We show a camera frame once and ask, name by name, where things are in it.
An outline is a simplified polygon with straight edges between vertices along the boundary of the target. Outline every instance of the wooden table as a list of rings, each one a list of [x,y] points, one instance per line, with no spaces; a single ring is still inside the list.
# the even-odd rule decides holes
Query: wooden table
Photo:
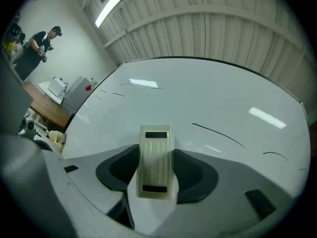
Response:
[[[23,88],[33,99],[30,106],[32,110],[61,129],[65,128],[69,114],[43,95],[31,82],[24,83]]]

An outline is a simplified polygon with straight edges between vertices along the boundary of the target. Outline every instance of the black slot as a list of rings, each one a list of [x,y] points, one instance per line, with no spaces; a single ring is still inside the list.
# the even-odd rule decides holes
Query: black slot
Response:
[[[268,215],[276,210],[267,197],[259,189],[246,191],[245,196],[256,211],[260,220],[265,219]]]
[[[148,192],[167,193],[167,187],[165,187],[165,186],[143,185],[142,190],[148,191]]]
[[[79,167],[77,167],[75,165],[71,165],[71,166],[65,167],[64,169],[65,169],[66,173],[69,173],[69,172],[72,172],[76,169],[79,169]]]
[[[122,196],[122,199],[107,213],[107,216],[128,228],[134,229],[134,222],[126,195]]]
[[[145,132],[146,138],[167,138],[167,132]]]

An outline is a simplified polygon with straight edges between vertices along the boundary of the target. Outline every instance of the yellow object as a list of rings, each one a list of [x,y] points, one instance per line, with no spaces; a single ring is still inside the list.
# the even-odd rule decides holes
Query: yellow object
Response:
[[[2,45],[3,45],[4,49],[8,53],[10,53],[13,50],[15,43],[16,43],[16,41],[14,41],[14,42],[3,42]]]
[[[61,143],[64,141],[64,137],[64,134],[59,131],[51,130],[49,132],[49,139],[53,142],[59,152],[63,148],[63,145]]]

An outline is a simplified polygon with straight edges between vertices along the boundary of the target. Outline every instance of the white wall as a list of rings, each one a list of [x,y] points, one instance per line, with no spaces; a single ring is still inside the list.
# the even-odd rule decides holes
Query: white wall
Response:
[[[30,0],[21,9],[19,25],[27,39],[54,26],[63,34],[51,40],[54,49],[48,52],[48,61],[26,81],[38,84],[56,76],[72,84],[83,76],[100,83],[116,68],[77,0]]]

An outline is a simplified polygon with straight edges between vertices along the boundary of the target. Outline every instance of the black rectangle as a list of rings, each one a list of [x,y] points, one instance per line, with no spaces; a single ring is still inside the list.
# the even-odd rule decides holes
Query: black rectangle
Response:
[[[268,215],[276,210],[267,197],[259,189],[246,191],[245,196],[256,211],[260,220],[265,219]]]
[[[167,193],[167,187],[164,186],[143,185],[142,190],[148,192]]]
[[[145,132],[146,138],[167,138],[167,132]]]
[[[64,169],[65,169],[66,173],[69,173],[69,172],[75,171],[76,169],[79,169],[79,167],[77,167],[75,165],[71,165],[71,166],[65,167]]]

